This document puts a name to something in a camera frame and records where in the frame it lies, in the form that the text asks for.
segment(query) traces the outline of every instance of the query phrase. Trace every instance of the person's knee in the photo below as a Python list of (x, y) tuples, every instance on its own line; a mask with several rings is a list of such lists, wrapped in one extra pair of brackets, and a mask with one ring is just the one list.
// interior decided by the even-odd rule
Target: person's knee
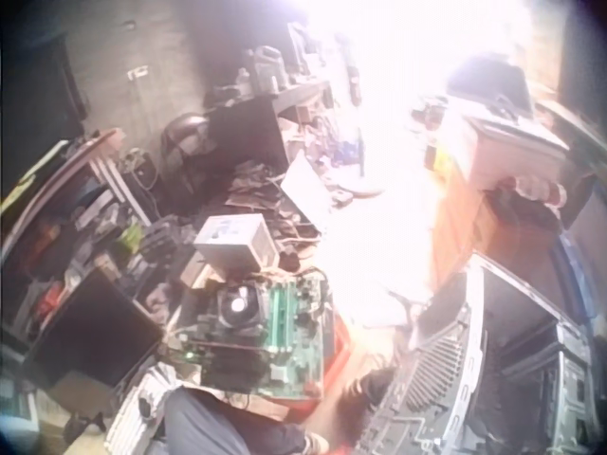
[(173, 414), (176, 411), (184, 410), (192, 402), (193, 397), (185, 387), (180, 387), (171, 392), (164, 405), (166, 414)]

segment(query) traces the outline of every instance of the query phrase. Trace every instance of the motherboard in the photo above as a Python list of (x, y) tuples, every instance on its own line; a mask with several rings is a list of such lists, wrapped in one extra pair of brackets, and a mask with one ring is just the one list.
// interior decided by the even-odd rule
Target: motherboard
[(200, 385), (277, 399), (321, 399), (327, 282), (309, 273), (219, 288), (172, 357), (201, 366)]

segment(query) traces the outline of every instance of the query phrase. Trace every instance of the black monitor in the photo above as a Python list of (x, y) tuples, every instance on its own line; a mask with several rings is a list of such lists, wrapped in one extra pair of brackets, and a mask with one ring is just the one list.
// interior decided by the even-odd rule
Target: black monitor
[(64, 409), (93, 417), (161, 339), (145, 310), (95, 269), (35, 341), (23, 373)]

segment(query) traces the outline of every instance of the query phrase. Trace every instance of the electronic component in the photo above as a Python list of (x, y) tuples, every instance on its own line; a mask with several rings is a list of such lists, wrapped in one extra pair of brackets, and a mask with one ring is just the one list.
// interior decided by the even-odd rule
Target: electronic component
[(144, 229), (139, 253), (149, 264), (169, 264), (182, 243), (180, 235), (177, 217), (165, 216)]
[(114, 199), (110, 190), (105, 190), (76, 220), (76, 229), (83, 230), (101, 214), (101, 211)]
[(258, 272), (276, 266), (279, 259), (259, 213), (212, 216), (193, 244), (210, 265), (226, 272)]
[(193, 327), (180, 329), (175, 361), (202, 366), (201, 385), (281, 399), (320, 399), (324, 278), (223, 286)]
[(161, 339), (148, 314), (95, 269), (32, 345), (22, 373), (65, 410), (92, 418)]
[(585, 335), (485, 258), (434, 296), (410, 347), (354, 453), (585, 454), (600, 440)]

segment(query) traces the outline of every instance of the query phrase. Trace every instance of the paper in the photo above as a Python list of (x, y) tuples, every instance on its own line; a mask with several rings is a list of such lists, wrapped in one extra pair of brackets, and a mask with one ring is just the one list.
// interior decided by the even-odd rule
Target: paper
[(281, 189), (320, 233), (326, 232), (331, 193), (308, 163), (304, 151), (300, 151), (289, 166)]

